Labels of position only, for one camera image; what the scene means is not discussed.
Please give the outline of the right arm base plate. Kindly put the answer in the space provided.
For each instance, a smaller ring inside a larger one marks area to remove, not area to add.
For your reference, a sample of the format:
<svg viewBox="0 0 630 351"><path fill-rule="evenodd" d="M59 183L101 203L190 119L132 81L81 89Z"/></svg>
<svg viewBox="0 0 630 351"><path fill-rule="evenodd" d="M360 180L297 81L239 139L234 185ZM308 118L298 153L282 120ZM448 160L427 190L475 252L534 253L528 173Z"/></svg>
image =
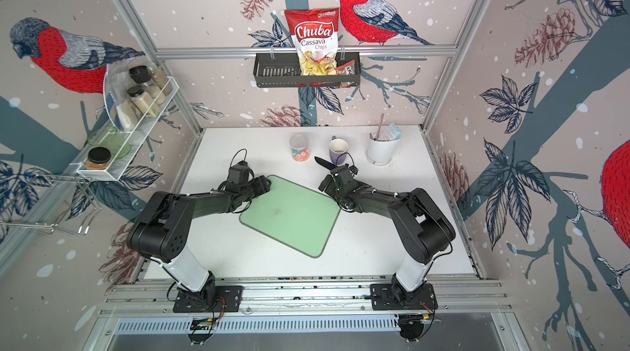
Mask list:
<svg viewBox="0 0 630 351"><path fill-rule="evenodd" d="M375 311L426 310L438 308L434 288L423 283L414 291L407 291L398 284L371 284L370 300Z"/></svg>

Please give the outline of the green cutting board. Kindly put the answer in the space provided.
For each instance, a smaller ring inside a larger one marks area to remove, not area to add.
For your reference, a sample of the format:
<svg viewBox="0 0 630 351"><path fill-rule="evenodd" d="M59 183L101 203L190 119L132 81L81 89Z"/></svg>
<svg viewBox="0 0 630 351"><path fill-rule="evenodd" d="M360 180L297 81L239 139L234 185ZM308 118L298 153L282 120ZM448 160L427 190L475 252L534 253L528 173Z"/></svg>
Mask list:
<svg viewBox="0 0 630 351"><path fill-rule="evenodd" d="M268 179L270 191L241 213L241 224L310 258L319 258L341 209L327 195L276 175Z"/></svg>

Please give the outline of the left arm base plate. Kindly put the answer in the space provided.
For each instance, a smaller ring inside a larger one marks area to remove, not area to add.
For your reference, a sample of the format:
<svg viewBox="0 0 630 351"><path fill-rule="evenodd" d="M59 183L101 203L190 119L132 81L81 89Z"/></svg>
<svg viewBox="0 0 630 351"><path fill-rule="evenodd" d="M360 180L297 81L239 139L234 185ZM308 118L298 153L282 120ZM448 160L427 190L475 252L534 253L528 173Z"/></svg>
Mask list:
<svg viewBox="0 0 630 351"><path fill-rule="evenodd" d="M215 284L200 292L178 290L174 302L174 313L236 313L241 306L244 287L240 285Z"/></svg>

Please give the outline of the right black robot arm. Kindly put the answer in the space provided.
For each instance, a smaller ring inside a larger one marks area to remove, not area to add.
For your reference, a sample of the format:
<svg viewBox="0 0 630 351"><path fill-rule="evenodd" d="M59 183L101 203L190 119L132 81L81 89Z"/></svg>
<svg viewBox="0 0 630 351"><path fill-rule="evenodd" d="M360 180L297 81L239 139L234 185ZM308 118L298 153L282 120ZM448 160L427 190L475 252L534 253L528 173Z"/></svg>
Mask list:
<svg viewBox="0 0 630 351"><path fill-rule="evenodd" d="M431 196L421 188L396 193L377 190L356 180L354 165L335 165L320 157L316 162L328 169L318 189L348 213L372 213L392 220L406 256L392 277L391 285L374 290L375 310L412 310L437 307L428 273L443 256L453 252L454 226Z"/></svg>

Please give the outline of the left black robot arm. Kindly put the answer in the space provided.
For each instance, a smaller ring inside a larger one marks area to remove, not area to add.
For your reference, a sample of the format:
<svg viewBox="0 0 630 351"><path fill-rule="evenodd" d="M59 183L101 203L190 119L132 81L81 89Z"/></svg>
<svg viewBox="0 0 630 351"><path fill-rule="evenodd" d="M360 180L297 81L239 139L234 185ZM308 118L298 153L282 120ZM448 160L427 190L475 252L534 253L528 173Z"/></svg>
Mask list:
<svg viewBox="0 0 630 351"><path fill-rule="evenodd" d="M187 245L193 220L235 213L245 203L265 195L272 182L261 175L244 184L220 185L218 190L192 195L155 193L127 237L128 247L155 262L174 280L178 290L206 309L216 303L215 277Z"/></svg>

